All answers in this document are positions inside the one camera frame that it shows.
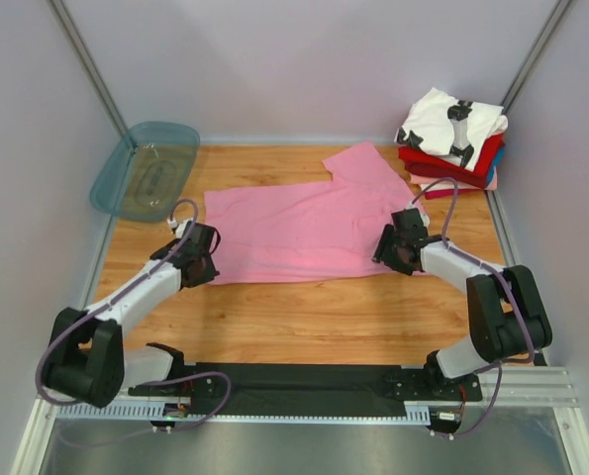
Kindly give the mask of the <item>pink t shirt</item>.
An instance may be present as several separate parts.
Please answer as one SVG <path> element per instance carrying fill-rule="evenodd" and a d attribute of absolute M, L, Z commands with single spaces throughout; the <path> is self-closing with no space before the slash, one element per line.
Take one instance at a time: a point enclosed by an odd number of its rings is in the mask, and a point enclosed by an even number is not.
<path fill-rule="evenodd" d="M 330 156 L 329 181 L 205 194 L 221 241 L 215 284 L 294 283 L 385 274 L 372 256 L 392 213 L 414 197 L 374 145 Z"/>

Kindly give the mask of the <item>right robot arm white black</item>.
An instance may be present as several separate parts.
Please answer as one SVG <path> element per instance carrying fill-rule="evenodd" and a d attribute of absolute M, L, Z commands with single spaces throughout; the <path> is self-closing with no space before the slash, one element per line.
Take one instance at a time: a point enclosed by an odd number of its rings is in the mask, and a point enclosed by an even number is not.
<path fill-rule="evenodd" d="M 459 290 L 468 312 L 468 335 L 427 356 L 423 386 L 445 399 L 459 382 L 499 363 L 526 364 L 552 344 L 553 331 L 532 271 L 479 259 L 442 235 L 430 235 L 416 209 L 391 215 L 372 261 L 404 274 L 435 276 Z"/>

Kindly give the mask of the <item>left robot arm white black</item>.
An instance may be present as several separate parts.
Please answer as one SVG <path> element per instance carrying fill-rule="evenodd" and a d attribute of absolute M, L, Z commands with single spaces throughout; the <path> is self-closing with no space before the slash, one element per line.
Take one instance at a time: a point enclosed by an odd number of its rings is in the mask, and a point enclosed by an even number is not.
<path fill-rule="evenodd" d="M 161 303 L 219 275 L 213 260 L 221 242 L 216 228 L 186 220 L 171 230 L 174 240 L 110 296 L 83 310 L 67 307 L 57 314 L 36 373 L 44 397 L 53 390 L 68 398 L 51 399 L 53 404 L 104 408 L 121 391 L 148 384 L 163 397 L 183 390 L 180 350 L 162 343 L 137 351 L 124 348 L 124 336 Z"/>

